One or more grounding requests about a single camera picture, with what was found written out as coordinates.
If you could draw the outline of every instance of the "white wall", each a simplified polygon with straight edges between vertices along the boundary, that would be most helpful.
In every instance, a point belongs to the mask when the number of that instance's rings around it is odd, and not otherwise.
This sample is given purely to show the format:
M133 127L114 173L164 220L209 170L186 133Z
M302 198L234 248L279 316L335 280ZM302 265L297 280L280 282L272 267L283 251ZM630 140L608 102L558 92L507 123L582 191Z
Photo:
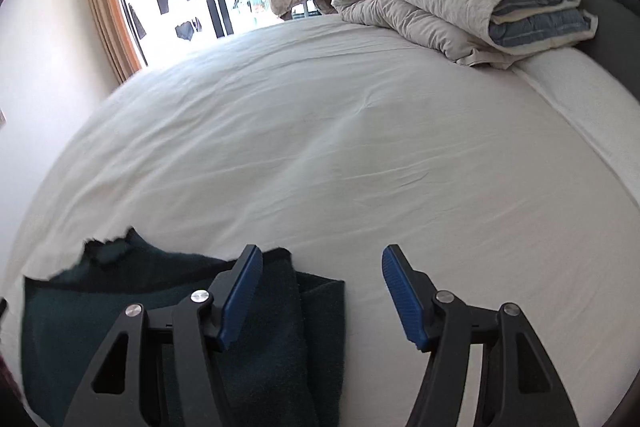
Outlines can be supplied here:
M0 275L40 182L117 87L87 0L0 6Z

